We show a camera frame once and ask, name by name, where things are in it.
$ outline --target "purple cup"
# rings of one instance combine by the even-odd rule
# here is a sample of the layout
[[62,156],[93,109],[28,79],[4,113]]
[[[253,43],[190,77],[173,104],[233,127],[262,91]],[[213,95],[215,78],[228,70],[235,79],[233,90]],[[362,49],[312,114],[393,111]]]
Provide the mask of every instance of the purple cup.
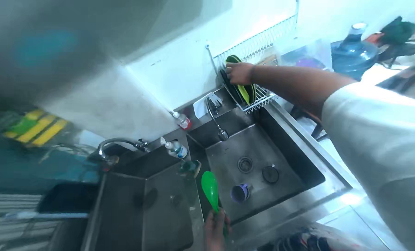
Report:
[[236,203],[242,203],[249,198],[248,184],[233,186],[231,189],[231,198]]

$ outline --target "sink basin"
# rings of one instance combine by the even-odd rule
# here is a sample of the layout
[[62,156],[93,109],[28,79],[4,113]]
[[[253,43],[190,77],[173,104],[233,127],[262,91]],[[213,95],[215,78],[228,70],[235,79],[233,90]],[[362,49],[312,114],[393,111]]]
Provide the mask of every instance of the sink basin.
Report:
[[193,243],[187,180],[164,147],[106,174],[97,214],[96,251],[179,251]]
[[[208,122],[187,136],[192,159],[202,163],[202,170],[211,171],[218,182],[219,201],[231,218],[232,225],[273,207],[325,181],[325,177],[274,118],[260,109],[245,115],[233,109],[217,118],[230,136],[220,142],[214,123]],[[262,170],[274,166],[278,173],[263,177]],[[211,206],[197,178],[200,204],[206,217]],[[249,198],[234,202],[231,189],[248,184]]]

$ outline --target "hand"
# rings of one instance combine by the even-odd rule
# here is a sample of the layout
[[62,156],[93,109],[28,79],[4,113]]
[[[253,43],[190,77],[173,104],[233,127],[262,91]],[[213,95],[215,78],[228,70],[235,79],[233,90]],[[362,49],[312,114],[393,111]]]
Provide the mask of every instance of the hand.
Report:
[[225,242],[223,236],[223,226],[226,223],[228,234],[231,233],[231,220],[225,215],[222,208],[218,214],[214,215],[211,210],[209,212],[206,223],[204,224],[204,241],[206,251],[225,251]]
[[255,65],[251,63],[226,63],[226,73],[231,84],[252,84],[251,75]]

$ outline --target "chrome faucet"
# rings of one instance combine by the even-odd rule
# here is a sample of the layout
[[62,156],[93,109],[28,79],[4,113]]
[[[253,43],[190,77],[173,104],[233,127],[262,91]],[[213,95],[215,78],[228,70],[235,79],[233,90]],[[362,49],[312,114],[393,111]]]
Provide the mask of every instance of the chrome faucet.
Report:
[[217,123],[217,121],[215,120],[214,114],[217,115],[218,111],[217,109],[221,106],[220,102],[217,102],[217,104],[214,104],[214,102],[212,102],[210,97],[206,98],[206,107],[208,109],[209,115],[211,116],[211,119],[214,121],[214,123],[217,125],[217,129],[218,129],[218,137],[220,138],[221,141],[226,141],[229,136],[228,133],[223,130],[220,125]]
[[135,148],[137,148],[140,151],[143,151],[143,152],[149,152],[150,151],[147,148],[147,145],[149,145],[148,142],[143,141],[142,139],[139,139],[138,141],[139,142],[132,142],[130,140],[123,139],[123,138],[107,139],[107,140],[102,141],[99,144],[99,146],[97,148],[97,152],[98,152],[99,156],[101,157],[101,159],[109,161],[110,160],[109,157],[104,153],[104,146],[109,144],[109,143],[113,143],[113,142],[125,142],[125,143],[128,143],[128,144],[134,146]]

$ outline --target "green plastic spoon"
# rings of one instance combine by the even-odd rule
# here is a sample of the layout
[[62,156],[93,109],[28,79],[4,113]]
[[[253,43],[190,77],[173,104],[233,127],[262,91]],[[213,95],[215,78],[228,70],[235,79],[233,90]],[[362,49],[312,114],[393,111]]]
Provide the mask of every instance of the green plastic spoon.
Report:
[[212,172],[206,171],[203,176],[201,176],[201,188],[203,189],[206,198],[212,205],[214,212],[218,213],[217,179]]

